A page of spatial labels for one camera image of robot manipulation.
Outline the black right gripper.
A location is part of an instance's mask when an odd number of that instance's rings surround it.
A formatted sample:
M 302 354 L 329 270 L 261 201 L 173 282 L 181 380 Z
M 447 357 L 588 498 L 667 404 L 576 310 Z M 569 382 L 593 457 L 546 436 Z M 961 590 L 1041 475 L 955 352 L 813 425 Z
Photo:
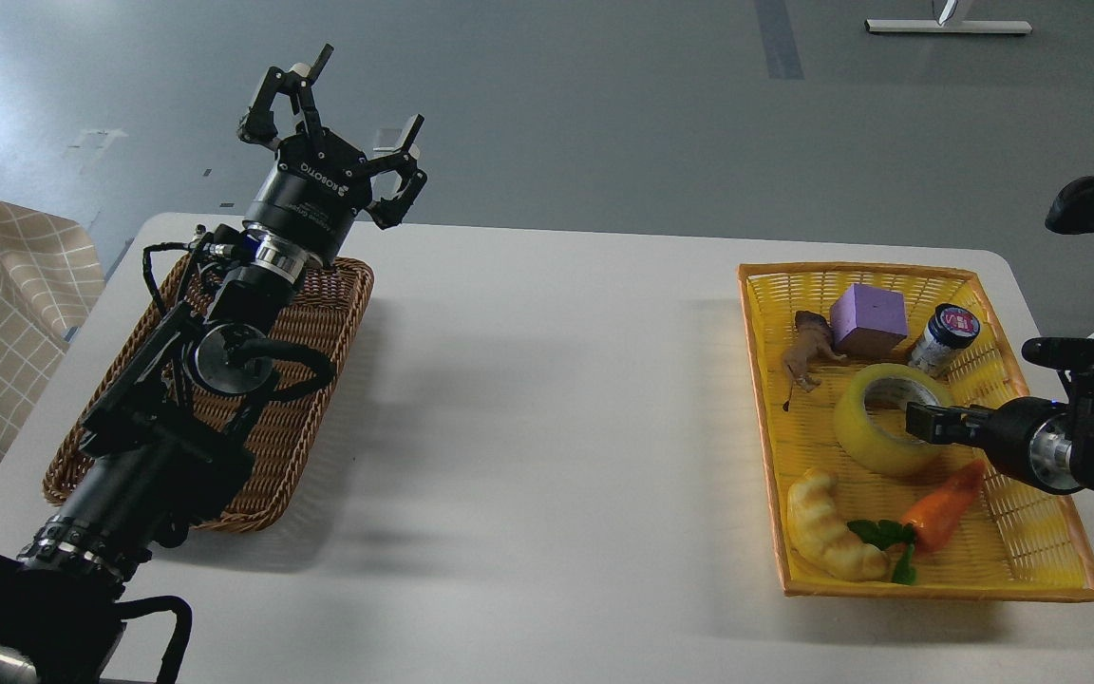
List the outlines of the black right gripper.
M 1020 397 L 999 408 L 942 407 L 908 403 L 906 432 L 929 445 L 959 445 L 965 438 L 1004 476 L 1041 492 L 1076 492 L 1069 467 L 1067 406 L 1052 399 Z

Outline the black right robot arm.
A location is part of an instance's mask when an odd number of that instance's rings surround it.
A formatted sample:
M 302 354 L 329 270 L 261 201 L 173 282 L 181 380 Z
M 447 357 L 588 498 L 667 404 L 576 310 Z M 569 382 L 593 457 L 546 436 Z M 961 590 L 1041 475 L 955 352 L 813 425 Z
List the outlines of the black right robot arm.
M 1094 339 L 1032 338 L 1022 356 L 1058 372 L 1064 402 L 1033 395 L 999 408 L 912 402 L 907 431 L 930 445 L 977 447 L 997 472 L 1041 492 L 1094 492 Z

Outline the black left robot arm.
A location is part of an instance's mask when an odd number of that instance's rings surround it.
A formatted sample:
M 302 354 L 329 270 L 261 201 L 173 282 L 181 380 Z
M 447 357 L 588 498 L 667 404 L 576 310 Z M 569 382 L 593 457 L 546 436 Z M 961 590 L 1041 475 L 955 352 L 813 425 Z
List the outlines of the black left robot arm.
M 127 622 L 158 612 L 174 626 L 156 681 L 177 681 L 193 608 L 123 600 L 125 586 L 153 545 L 177 548 L 243 492 L 261 416 L 329 397 L 340 353 L 278 326 L 338 273 L 357 217 L 400 224 L 428 181 L 422 116 L 381 156 L 322 125 L 312 88 L 331 53 L 271 66 L 257 84 L 237 135 L 274 151 L 274 169 L 242 225 L 143 248 L 158 324 L 80 417 L 88 473 L 16 558 L 0 555 L 0 683 L 100 683 Z

